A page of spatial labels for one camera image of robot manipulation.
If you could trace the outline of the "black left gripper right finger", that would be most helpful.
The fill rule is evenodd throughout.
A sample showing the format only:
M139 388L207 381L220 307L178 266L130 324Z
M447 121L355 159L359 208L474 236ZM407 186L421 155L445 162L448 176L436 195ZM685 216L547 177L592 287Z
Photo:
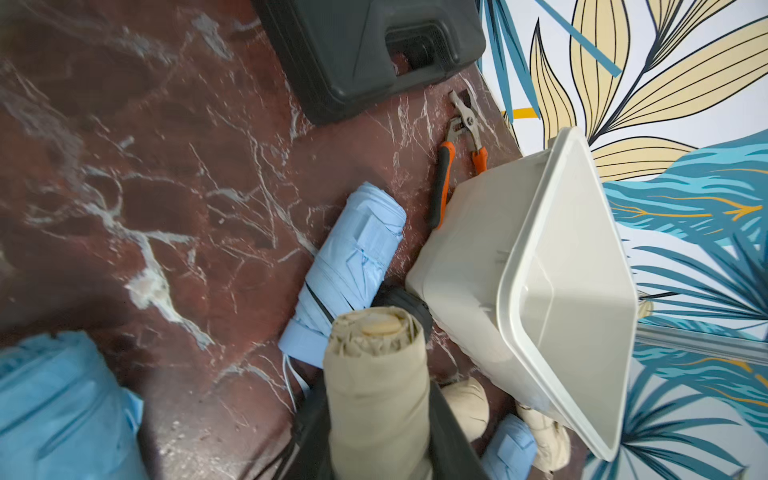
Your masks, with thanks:
M433 479L488 479L480 459L436 383L430 384L429 422L429 458Z

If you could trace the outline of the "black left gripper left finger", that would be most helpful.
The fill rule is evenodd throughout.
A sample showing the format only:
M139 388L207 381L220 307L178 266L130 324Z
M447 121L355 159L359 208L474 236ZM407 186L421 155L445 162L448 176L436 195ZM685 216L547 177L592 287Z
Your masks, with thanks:
M331 479L331 429L325 379L320 375L296 416L292 447L282 479Z

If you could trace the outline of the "beige umbrella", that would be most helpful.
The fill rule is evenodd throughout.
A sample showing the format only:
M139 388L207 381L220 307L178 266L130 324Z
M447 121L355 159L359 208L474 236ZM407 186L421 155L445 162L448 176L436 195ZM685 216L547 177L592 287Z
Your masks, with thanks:
M444 386L442 394L467 440L473 442L479 439L490 421L490 405L480 382L470 377ZM520 403L516 405L514 415L529 426L537 444L531 470L535 468L546 479L552 479L557 471L570 462L571 441L566 429L555 420Z

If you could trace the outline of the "white plastic storage box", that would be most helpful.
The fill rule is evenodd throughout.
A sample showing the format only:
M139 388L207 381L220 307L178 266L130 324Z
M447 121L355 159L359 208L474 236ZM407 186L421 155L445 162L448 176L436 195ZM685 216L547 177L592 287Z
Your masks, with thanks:
M494 385L614 459L638 296L580 130L460 183L405 284Z

